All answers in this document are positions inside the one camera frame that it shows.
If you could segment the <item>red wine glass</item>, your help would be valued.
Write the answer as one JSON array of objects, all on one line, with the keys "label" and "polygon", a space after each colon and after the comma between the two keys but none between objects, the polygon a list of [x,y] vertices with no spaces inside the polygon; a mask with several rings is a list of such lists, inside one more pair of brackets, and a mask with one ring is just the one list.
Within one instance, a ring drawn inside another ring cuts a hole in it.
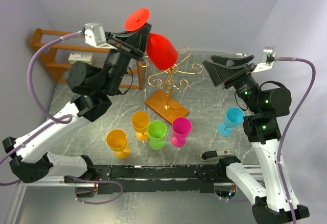
[{"label": "red wine glass", "polygon": [[[128,32],[139,30],[150,18],[148,8],[139,8],[132,12],[124,23]],[[159,70],[171,68],[178,59],[178,53],[172,43],[163,35],[149,33],[146,52],[154,66]]]}]

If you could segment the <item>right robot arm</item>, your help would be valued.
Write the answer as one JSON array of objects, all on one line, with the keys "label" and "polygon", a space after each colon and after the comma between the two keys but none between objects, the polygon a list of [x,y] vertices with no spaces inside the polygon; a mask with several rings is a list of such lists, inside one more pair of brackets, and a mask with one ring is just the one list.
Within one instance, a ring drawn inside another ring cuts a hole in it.
[{"label": "right robot arm", "polygon": [[260,184],[235,156],[219,160],[217,177],[222,182],[231,180],[244,193],[257,223],[295,223],[310,213],[293,191],[282,154],[286,134],[280,131],[277,118],[290,114],[291,92],[279,82],[275,88],[263,90],[252,77],[272,67],[274,54],[266,54],[259,64],[252,60],[253,56],[229,59],[214,55],[203,61],[203,66],[214,86],[233,87],[250,111],[243,118],[243,129],[259,160],[264,183]]}]

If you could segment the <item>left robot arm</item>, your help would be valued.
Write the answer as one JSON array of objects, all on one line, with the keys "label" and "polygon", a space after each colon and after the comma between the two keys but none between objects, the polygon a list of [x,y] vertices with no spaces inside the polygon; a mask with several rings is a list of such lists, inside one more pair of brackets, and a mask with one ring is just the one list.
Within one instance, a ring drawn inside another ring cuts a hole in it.
[{"label": "left robot arm", "polygon": [[99,23],[87,23],[83,30],[63,35],[42,46],[32,57],[27,71],[29,92],[35,96],[32,70],[35,61],[47,49],[62,41],[84,37],[85,42],[109,51],[103,67],[81,61],[69,70],[66,82],[74,97],[55,115],[26,135],[3,140],[6,158],[18,180],[36,182],[45,176],[66,176],[91,182],[96,171],[86,155],[67,157],[50,153],[51,146],[65,135],[97,120],[111,106],[110,98],[121,94],[119,86],[131,60],[141,61],[145,55],[151,31],[149,23],[135,31],[105,32]]}]

